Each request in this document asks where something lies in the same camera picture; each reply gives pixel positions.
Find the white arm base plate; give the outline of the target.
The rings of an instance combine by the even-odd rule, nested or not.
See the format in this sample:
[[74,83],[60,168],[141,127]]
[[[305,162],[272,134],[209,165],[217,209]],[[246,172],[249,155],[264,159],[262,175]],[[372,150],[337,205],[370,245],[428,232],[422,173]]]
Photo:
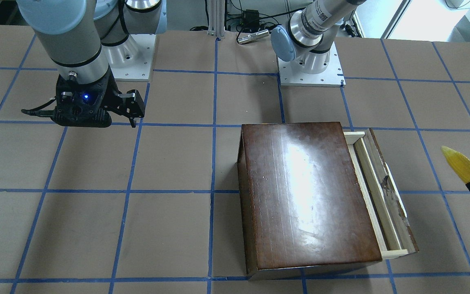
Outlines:
[[130,35],[119,45],[103,45],[115,80],[149,82],[156,41],[156,35]]
[[336,43],[328,52],[307,52],[293,61],[278,58],[280,83],[284,86],[343,87],[346,85]]

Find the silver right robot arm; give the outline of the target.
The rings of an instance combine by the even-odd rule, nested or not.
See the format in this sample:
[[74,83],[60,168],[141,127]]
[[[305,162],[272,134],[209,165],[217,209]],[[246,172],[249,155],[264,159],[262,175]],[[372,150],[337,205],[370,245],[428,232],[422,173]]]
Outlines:
[[167,28],[164,0],[19,0],[19,11],[58,69],[55,95],[22,109],[64,127],[107,128],[111,113],[131,127],[145,116],[136,89],[121,92],[113,69],[139,61],[133,35],[157,35]]

